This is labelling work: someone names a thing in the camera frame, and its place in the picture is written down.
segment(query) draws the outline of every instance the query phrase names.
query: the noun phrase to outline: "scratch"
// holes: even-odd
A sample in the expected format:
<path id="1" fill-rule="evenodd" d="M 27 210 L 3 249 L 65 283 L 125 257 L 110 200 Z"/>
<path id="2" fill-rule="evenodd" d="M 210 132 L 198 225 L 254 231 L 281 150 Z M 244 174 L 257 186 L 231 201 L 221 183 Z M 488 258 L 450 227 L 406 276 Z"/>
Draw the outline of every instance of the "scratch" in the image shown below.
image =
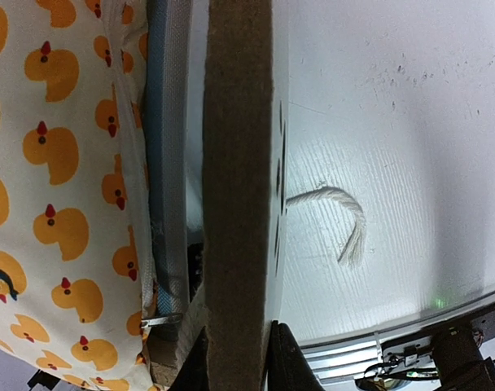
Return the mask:
<path id="1" fill-rule="evenodd" d="M 299 108 L 304 108 L 305 110 L 309 110 L 310 112 L 317 112 L 318 114 L 323 114 L 324 116 L 326 115 L 325 112 L 321 112 L 319 110 L 315 110 L 313 108 L 308 108 L 307 106 L 295 103 L 295 102 L 289 102 L 290 104 L 294 104 L 295 106 L 298 106 Z"/>
<path id="2" fill-rule="evenodd" d="M 488 63 L 488 66 L 491 66 L 491 65 L 493 64 L 493 59 L 495 59 L 495 55 L 493 55 L 493 57 L 492 57 L 492 61 L 490 61 L 490 62 Z"/>

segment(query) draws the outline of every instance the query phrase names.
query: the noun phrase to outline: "cushion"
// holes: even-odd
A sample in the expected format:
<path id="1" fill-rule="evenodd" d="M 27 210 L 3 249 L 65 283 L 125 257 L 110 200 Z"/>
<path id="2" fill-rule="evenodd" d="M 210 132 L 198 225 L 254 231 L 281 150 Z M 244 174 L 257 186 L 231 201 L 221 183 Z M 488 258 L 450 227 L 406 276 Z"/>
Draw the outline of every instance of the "cushion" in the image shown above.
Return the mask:
<path id="1" fill-rule="evenodd" d="M 0 0 L 0 349 L 87 389 L 156 389 L 143 0 Z"/>

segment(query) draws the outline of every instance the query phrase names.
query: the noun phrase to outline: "blue strip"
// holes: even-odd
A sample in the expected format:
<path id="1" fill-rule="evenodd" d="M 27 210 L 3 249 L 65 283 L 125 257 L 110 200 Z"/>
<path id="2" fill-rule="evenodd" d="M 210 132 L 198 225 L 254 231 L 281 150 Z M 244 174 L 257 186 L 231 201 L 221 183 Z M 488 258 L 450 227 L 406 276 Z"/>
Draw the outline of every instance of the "blue strip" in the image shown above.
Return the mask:
<path id="1" fill-rule="evenodd" d="M 163 186 L 162 186 L 162 139 L 164 48 L 166 36 L 167 1 L 151 0 L 148 3 L 148 58 L 146 102 L 144 105 L 144 137 L 147 145 L 148 176 L 150 179 L 150 219 L 152 224 L 153 256 L 156 261 L 159 293 L 157 308 L 160 314 L 173 312 L 172 297 L 168 289 L 168 266 L 164 247 Z"/>

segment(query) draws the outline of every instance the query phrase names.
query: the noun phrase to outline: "cotton string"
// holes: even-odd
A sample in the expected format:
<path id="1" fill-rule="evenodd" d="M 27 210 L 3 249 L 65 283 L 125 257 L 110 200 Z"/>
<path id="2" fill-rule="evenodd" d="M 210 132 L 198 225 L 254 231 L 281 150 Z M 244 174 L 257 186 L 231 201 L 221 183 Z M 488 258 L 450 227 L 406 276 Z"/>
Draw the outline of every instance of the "cotton string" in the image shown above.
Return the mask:
<path id="1" fill-rule="evenodd" d="M 338 256 L 338 263 L 342 266 L 358 266 L 363 258 L 366 237 L 366 219 L 360 204 L 345 190 L 338 187 L 323 187 L 308 191 L 287 199 L 287 207 L 314 200 L 333 200 L 353 212 L 354 228 L 344 249 Z"/>
<path id="2" fill-rule="evenodd" d="M 340 253 L 338 263 L 342 266 L 359 265 L 363 256 L 366 237 L 366 219 L 360 204 L 346 191 L 338 187 L 323 187 L 288 198 L 287 207 L 291 208 L 315 200 L 336 201 L 353 213 L 353 233 L 349 236 L 344 249 Z M 201 283 L 182 319 L 179 329 L 177 350 L 175 352 L 178 370 L 182 368 L 182 364 L 206 323 L 207 312 L 204 300 L 204 283 Z"/>

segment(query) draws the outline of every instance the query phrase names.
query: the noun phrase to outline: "metal bracket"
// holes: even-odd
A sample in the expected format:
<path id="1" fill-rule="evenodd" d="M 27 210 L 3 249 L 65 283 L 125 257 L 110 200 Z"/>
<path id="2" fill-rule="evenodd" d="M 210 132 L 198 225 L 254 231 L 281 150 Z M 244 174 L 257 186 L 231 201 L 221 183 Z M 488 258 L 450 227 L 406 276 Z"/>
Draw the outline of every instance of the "metal bracket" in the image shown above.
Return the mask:
<path id="1" fill-rule="evenodd" d="M 143 319 L 141 328 L 160 326 L 161 324 L 175 324 L 182 321 L 182 314 L 169 314 L 157 318 Z"/>
<path id="2" fill-rule="evenodd" d="M 382 343 L 383 361 L 397 362 L 388 373 L 422 367 L 432 362 L 432 338 L 452 327 L 468 327 L 473 332 L 478 346 L 495 338 L 495 303 L 464 314 L 459 318 L 427 327 L 419 332 Z"/>

